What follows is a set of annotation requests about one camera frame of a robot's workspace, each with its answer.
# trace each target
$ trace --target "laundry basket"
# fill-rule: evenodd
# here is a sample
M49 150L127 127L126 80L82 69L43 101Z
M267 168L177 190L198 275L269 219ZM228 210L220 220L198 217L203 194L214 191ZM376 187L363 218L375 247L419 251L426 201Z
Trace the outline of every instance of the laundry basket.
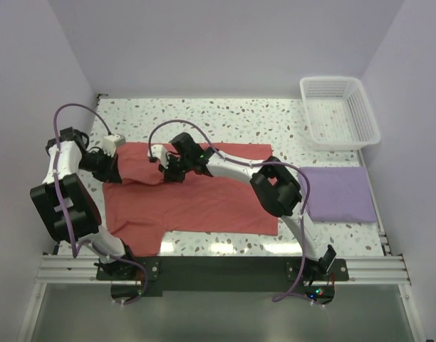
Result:
M381 136L362 83L353 77L301 79L303 107L314 147L358 150Z

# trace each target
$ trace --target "white wall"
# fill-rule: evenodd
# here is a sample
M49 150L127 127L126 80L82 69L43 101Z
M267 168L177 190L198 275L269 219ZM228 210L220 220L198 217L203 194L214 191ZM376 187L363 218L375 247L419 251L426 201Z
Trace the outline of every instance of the white wall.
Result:
M436 0L405 0L363 80L383 136L370 178L436 341Z
M93 89L122 97L300 97L361 77L403 0L49 0Z
M53 246L29 197L46 173L53 113L93 98L47 0L0 0L1 342L16 340L41 253ZM90 116L72 112L62 127L90 127Z

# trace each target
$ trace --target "purple cable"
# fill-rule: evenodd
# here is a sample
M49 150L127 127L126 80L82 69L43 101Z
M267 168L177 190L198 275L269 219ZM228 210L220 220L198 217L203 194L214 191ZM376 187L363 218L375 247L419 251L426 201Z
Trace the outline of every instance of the purple cable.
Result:
M306 204L307 204L308 199L310 197L310 188L311 188L311 186L310 186L310 181L309 181L308 177L298 167L296 167L294 165L291 165L291 164L288 164L287 162L260 162L260 163L256 163L256 164L250 165L247 162L242 162L240 160L235 160L235 159L232 159L232 158L224 157L218 151L218 149L213 145L212 141L207 137L205 132L199 126L195 125L194 123L191 123L188 120L183 120L183 119L173 119L173 120L165 121L163 123L160 123L158 126L156 126L152 130L152 132L150 133L150 135L148 137L148 150L150 151L150 157L153 157L153 153L152 153L152 137L153 137L153 135L162 126L167 125L169 123L185 123L187 125L190 125L190 126L194 127L202 135L202 137L204 137L205 141L207 141L207 143L209 144L209 146L211 147L213 152L216 153L219 157L221 157L224 160L227 160L229 162L233 162L234 164L238 164L238 165L242 165L242 166L250 166L250 167L259 167L259 166L264 166L264 165L282 165L282 166L290 167L291 169L294 169L295 171L297 171L305 179L306 194L305 194L305 200L303 201L303 204L302 204L302 207L301 207L301 238L302 238L302 241L301 241L301 247L302 247L301 267L300 267L299 272L297 274L296 280L294 281L292 286L288 289L288 291L286 291L286 292L284 292L282 294L275 295L272 298L272 301L274 303L276 303L276 302L279 302L279 301L285 299L287 296L294 295L292 293L292 291L296 288L296 286L299 284L299 282L301 280L302 273L303 273L303 268L305 267L305 260L306 260L306 254L305 254L305 226L303 225L303 214L305 212Z
M94 248L94 250L96 250L97 253L99 253L99 254L102 254L102 255L104 255L104 256L106 256L106 257L110 257L111 259L114 259L114 260L117 260L117 261L124 262L124 263L129 264L129 265L136 266L140 271L142 271L142 273L143 273L143 275L144 275L144 286L143 286L143 288L142 288L142 292L139 294L139 296L136 296L135 298L133 298L133 299L129 299L129 300L127 300L127 301L122 301L121 303L122 303L123 305L128 305L128 304L134 303L135 301L139 300L139 298L143 296L143 294L145 293L145 291L147 291L147 286L148 286L147 271L145 270L145 267L142 266L141 264L135 262L135 261L126 260L126 259L122 259L122 258L120 258L119 256L115 256L115 255L107 254L107 253L105 253L104 251L101 251L99 248L97 248L94 244L91 244L91 246L92 246L92 248Z
M58 149L58 152L55 153L55 157L53 159L53 170L58 169L58 159L60 158L60 151L61 151L61 142L60 142L60 135L58 133L58 123L57 123L58 114L64 108L67 107L81 107L93 113L99 120L103 122L105 129L108 131L108 134L110 134L109 126L107 126L107 123L105 123L101 115L99 115L93 109L87 107L86 105L81 105L80 103L67 103L65 105L62 105L59 109L56 110L55 115L53 116L53 131L55 133L56 148ZM76 258L78 256L78 252L80 248L78 249L76 246L76 237L74 236L73 224L71 222L71 217L69 216L68 207L66 206L63 195L61 194L60 180L58 179L58 174L55 171L53 172L53 182L55 183L54 185L55 185L56 196L58 198L58 202L60 203L61 211L63 212L63 216L66 221L66 226L68 228L69 241L71 242L71 248L73 250L73 258Z

